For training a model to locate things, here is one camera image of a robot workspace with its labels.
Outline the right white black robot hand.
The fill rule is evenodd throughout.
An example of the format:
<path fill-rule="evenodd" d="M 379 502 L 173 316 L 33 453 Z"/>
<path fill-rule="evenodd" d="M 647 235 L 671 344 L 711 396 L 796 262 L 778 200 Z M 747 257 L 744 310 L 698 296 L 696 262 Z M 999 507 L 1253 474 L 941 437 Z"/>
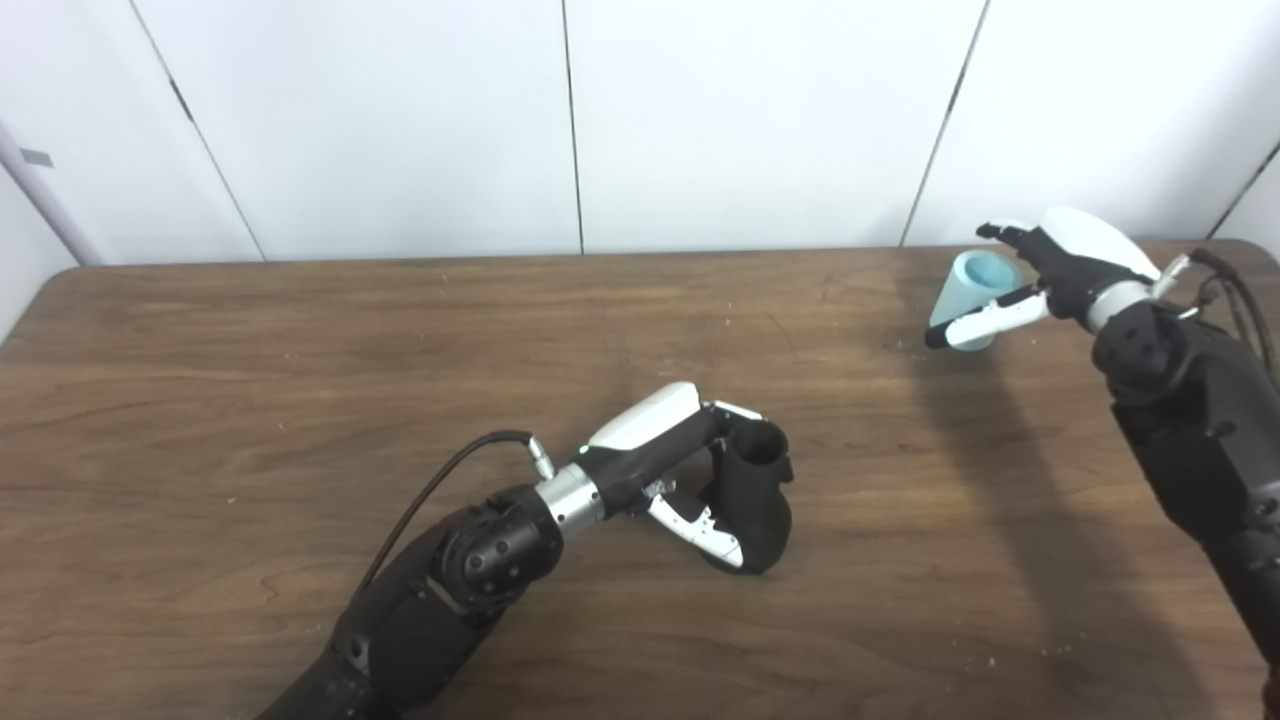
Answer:
<path fill-rule="evenodd" d="M 1125 309 L 1156 301 L 1166 286 L 1133 240 L 1085 211 L 1051 208 L 1036 225 L 988 222 L 975 236 L 1012 249 L 1037 279 L 931 325 L 924 333 L 928 348 L 959 348 L 1048 316 L 1098 333 Z"/>

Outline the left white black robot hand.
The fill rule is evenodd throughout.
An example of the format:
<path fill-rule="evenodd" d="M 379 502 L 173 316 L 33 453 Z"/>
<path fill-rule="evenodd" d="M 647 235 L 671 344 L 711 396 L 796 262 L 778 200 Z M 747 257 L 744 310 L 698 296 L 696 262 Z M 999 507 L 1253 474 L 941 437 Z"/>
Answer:
<path fill-rule="evenodd" d="M 594 521 L 646 514 L 721 571 L 762 575 L 785 555 L 790 442 L 765 416 L 671 383 L 604 424 L 568 469 Z"/>

